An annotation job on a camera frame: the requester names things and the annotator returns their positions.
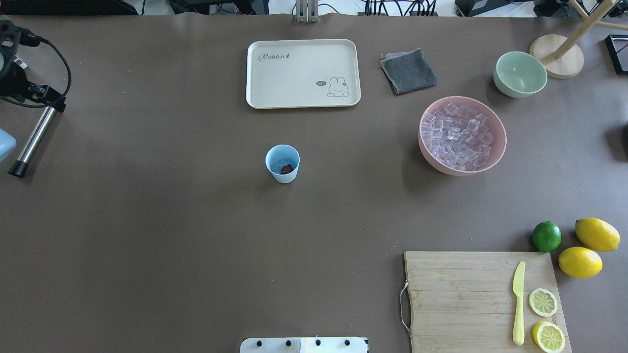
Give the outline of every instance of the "cable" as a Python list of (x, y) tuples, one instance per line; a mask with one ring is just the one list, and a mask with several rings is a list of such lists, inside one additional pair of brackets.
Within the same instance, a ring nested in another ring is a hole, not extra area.
[(329, 4), (318, 4), (318, 7), (321, 7), (321, 6), (329, 6), (330, 8), (332, 8), (332, 10), (336, 11), (336, 13), (340, 13), (340, 12), (338, 12), (338, 10), (336, 10), (335, 8), (333, 8), (333, 6), (331, 6)]
[(431, 4), (429, 0), (424, 0), (424, 1), (427, 3), (427, 6), (425, 6), (425, 9), (421, 11), (421, 16), (428, 16), (430, 14)]
[(227, 10), (225, 10), (225, 9), (220, 9), (220, 10), (221, 10), (221, 11), (225, 11), (226, 13), (230, 13), (230, 14), (241, 14), (241, 12), (239, 12), (239, 11), (238, 11), (238, 12), (236, 12), (236, 13), (234, 13), (234, 12), (231, 12), (231, 11), (227, 11)]
[(412, 16), (412, 10), (414, 9), (414, 7), (416, 5), (421, 6), (421, 8), (423, 8), (423, 5), (419, 3), (418, 0), (413, 0), (412, 5), (410, 5), (410, 7), (407, 8), (406, 12), (403, 14), (403, 16), (406, 16), (408, 13), (410, 13), (410, 16)]
[(20, 106), (20, 107), (26, 107), (26, 108), (45, 108), (45, 107), (50, 107), (53, 104), (59, 103), (63, 98), (65, 98), (65, 96), (68, 94), (68, 92), (70, 91), (70, 86), (72, 84), (72, 73), (70, 71), (70, 66), (68, 65), (68, 62), (65, 60), (65, 58), (63, 57), (63, 55), (61, 54), (61, 52), (59, 51), (59, 49), (57, 49), (55, 47), (55, 45), (53, 43), (51, 43), (49, 40), (47, 40), (46, 38), (42, 38), (40, 36), (37, 36), (39, 41), (42, 43), (46, 43), (47, 45), (50, 45), (50, 47), (57, 53), (57, 55), (61, 58), (61, 61), (63, 61), (63, 64), (65, 65), (65, 69), (68, 71), (68, 85), (65, 88), (65, 92), (61, 95), (61, 97), (55, 99), (54, 101), (47, 103), (47, 104), (42, 104), (40, 106), (34, 105), (34, 104), (24, 104), (24, 103), (20, 103), (20, 102), (16, 102), (15, 100), (10, 100), (6, 97), (0, 97), (0, 99), (9, 102), (11, 104), (15, 104), (16, 106)]
[(399, 5), (399, 1), (394, 0), (394, 3), (397, 4), (397, 7), (399, 8), (399, 15), (403, 16), (403, 10), (401, 9), (401, 5)]
[(382, 7), (384, 7), (384, 13), (386, 14), (386, 16), (388, 16), (388, 11), (386, 10), (386, 6), (384, 5), (384, 0), (381, 0), (379, 2), (379, 15), (380, 16), (382, 14)]

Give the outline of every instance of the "black device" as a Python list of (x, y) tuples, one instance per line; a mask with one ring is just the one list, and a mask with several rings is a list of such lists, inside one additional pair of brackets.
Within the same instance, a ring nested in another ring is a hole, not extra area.
[[(50, 45), (59, 55), (68, 71), (68, 85), (62, 94), (48, 85), (38, 85), (30, 82), (26, 78), (24, 69), (15, 62), (20, 45), (36, 47), (40, 43)], [(65, 96), (70, 90), (72, 74), (65, 58), (50, 41), (26, 28), (16, 26), (7, 19), (0, 21), (0, 56), (2, 56), (0, 64), (0, 99), (21, 107), (45, 108), (22, 154), (9, 170), (9, 174), (23, 178), (28, 162), (52, 117), (57, 111), (63, 112), (65, 110)], [(41, 104), (25, 104), (27, 100)]]
[(123, 0), (2, 0), (4, 14), (17, 15), (137, 15), (133, 6)]
[(609, 50), (610, 60), (618, 75), (628, 75), (628, 52), (620, 57), (619, 53), (628, 47), (628, 35), (609, 35), (604, 39)]
[(619, 17), (628, 11), (628, 0), (620, 0), (610, 11), (610, 17)]
[[(577, 3), (587, 14), (589, 13), (582, 1), (577, 1)], [(574, 9), (573, 6), (571, 6), (571, 3), (567, 0), (545, 0), (541, 4), (534, 7), (534, 13), (538, 17), (581, 17), (580, 13)]]
[(459, 16), (475, 16), (512, 4), (508, 0), (456, 0), (456, 13)]
[(190, 11), (209, 11), (210, 5), (232, 3), (242, 14), (269, 14), (269, 0), (169, 0), (175, 14)]

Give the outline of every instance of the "knife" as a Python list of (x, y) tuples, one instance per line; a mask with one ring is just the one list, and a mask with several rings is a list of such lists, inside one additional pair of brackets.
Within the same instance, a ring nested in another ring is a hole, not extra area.
[(517, 297), (517, 308), (514, 312), (514, 326), (512, 328), (512, 341), (517, 345), (523, 344), (523, 276), (526, 272), (526, 263), (521, 261), (517, 265), (512, 280), (512, 292)]

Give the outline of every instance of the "blue container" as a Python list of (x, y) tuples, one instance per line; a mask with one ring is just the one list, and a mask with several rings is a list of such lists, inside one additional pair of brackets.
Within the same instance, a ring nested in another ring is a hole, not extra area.
[(0, 161), (7, 158), (15, 149), (17, 141), (5, 130), (0, 129)]
[[(280, 161), (285, 161), (285, 163), (290, 164), (293, 170), (288, 174), (275, 173), (273, 171), (273, 165)], [(299, 156), (299, 152), (297, 152), (294, 147), (287, 144), (278, 144), (266, 153), (266, 168), (268, 168), (268, 171), (271, 172), (278, 182), (283, 184), (287, 184), (296, 178), (296, 172), (299, 170), (300, 162), (301, 157)]]

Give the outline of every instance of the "cutting board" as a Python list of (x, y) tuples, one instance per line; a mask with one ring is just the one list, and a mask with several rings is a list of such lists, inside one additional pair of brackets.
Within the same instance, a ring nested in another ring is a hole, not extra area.
[[(512, 342), (516, 304), (512, 279), (520, 261), (526, 263), (526, 336), (523, 345), (516, 345)], [(571, 353), (549, 254), (407, 251), (405, 263), (414, 353), (539, 353), (532, 326), (543, 320), (562, 329), (563, 352)], [(528, 296), (536, 288), (556, 296), (558, 310), (552, 317), (539, 316), (530, 308)]]

